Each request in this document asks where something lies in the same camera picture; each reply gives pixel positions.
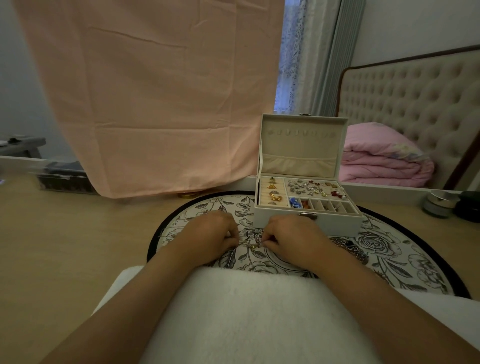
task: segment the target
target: person's left hand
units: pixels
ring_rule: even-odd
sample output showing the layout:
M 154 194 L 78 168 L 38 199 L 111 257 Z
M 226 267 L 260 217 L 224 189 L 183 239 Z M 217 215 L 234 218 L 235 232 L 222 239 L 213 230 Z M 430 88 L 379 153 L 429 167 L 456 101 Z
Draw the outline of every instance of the person's left hand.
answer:
M 167 246 L 175 248 L 192 267 L 219 258 L 239 244 L 239 230 L 232 214 L 216 210 L 189 221 Z

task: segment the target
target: white fluffy blanket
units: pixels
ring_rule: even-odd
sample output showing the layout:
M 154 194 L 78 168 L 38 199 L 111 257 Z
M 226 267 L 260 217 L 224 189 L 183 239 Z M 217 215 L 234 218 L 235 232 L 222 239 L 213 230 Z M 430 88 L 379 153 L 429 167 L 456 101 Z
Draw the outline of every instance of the white fluffy blanket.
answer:
M 96 310 L 141 268 L 123 271 Z M 399 291 L 480 348 L 479 302 Z M 212 268 L 199 268 L 189 277 L 168 306 L 140 361 L 380 362 L 357 322 L 319 279 Z

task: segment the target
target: person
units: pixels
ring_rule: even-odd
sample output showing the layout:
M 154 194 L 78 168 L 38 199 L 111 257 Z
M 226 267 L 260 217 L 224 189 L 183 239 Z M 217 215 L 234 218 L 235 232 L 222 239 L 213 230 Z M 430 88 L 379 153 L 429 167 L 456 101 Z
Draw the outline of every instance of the person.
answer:
M 238 244 L 231 214 L 212 211 L 191 220 L 41 363 L 137 363 L 188 275 Z M 479 351 L 333 244 L 310 219 L 273 216 L 262 244 L 315 273 L 355 317 L 385 363 L 480 363 Z M 390 315 L 392 307 L 397 315 Z

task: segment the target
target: jar lid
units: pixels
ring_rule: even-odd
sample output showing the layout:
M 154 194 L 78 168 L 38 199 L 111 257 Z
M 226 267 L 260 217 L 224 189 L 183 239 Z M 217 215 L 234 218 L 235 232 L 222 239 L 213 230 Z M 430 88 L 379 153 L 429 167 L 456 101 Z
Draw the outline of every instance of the jar lid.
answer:
M 446 207 L 446 208 L 454 208 L 456 203 L 460 200 L 457 194 L 453 194 L 451 192 L 443 191 L 443 190 L 432 190 L 427 195 L 427 200 L 431 203 Z

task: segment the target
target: hand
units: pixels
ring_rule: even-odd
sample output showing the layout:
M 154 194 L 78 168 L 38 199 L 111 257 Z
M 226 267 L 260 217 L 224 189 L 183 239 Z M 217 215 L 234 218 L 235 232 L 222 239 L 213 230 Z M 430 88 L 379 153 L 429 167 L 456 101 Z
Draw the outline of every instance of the hand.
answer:
M 232 214 L 216 210 L 198 216 L 178 233 L 167 246 L 176 248 L 192 268 L 210 263 L 240 242 Z
M 325 251 L 336 246 L 309 218 L 297 215 L 272 216 L 264 229 L 262 244 L 289 263 L 315 270 Z

